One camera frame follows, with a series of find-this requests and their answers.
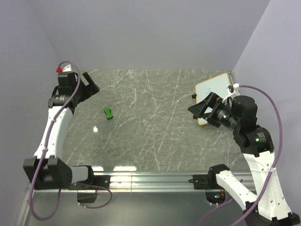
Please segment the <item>yellow framed whiteboard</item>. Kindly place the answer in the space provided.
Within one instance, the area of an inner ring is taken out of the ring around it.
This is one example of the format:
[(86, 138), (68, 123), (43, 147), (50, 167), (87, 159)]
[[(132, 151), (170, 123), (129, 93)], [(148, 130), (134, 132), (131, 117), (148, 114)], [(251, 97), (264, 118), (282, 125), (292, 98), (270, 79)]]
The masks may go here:
[(225, 98), (228, 95), (227, 88), (230, 85), (232, 85), (232, 80), (228, 73), (222, 73), (198, 83), (195, 85), (196, 103), (204, 100), (210, 92), (214, 92), (220, 97)]

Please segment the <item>green whiteboard eraser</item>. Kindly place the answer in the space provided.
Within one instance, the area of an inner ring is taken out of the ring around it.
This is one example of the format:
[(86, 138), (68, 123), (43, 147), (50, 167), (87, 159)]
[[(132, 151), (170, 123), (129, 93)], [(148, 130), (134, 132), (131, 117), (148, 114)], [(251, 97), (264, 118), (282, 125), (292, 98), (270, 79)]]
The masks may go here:
[(105, 113), (105, 116), (106, 116), (106, 119), (107, 119), (107, 120), (113, 118), (111, 109), (110, 109), (109, 107), (107, 107), (107, 108), (104, 109), (104, 113)]

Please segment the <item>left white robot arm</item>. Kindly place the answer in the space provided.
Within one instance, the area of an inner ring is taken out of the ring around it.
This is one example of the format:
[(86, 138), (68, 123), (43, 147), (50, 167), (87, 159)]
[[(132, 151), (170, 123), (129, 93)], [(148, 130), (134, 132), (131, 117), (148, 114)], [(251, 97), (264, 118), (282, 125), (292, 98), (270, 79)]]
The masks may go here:
[(23, 163), (35, 190), (68, 189), (77, 182), (84, 189), (95, 185), (91, 166), (70, 167), (62, 160), (63, 144), (75, 108), (100, 90), (87, 72), (82, 75), (87, 85), (77, 83), (75, 72), (58, 74), (58, 85), (48, 100), (48, 121), (41, 143), (34, 157)]

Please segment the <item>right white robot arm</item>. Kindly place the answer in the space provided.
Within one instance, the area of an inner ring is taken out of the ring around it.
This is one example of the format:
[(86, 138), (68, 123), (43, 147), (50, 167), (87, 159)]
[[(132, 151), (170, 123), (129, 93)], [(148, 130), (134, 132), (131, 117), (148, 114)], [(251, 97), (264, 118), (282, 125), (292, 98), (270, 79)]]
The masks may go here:
[(229, 103), (211, 92), (203, 101), (190, 106), (194, 117), (208, 124), (230, 129), (249, 166), (256, 192), (247, 189), (224, 165), (212, 166), (208, 184), (222, 187), (240, 205), (248, 226), (295, 226), (301, 222), (288, 206), (274, 165), (275, 152), (270, 133), (257, 124), (257, 104), (248, 96), (236, 96)]

